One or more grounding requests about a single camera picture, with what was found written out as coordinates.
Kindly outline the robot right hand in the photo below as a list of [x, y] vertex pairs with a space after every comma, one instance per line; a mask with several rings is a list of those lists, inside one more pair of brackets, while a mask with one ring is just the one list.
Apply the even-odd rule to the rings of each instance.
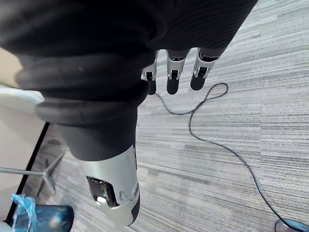
[[81, 161], [91, 194], [118, 226], [140, 209], [138, 106], [155, 93], [157, 54], [167, 53], [175, 94], [197, 49], [191, 89], [200, 90], [254, 0], [3, 0], [0, 46], [17, 57], [21, 89], [43, 95], [38, 116], [57, 125]]

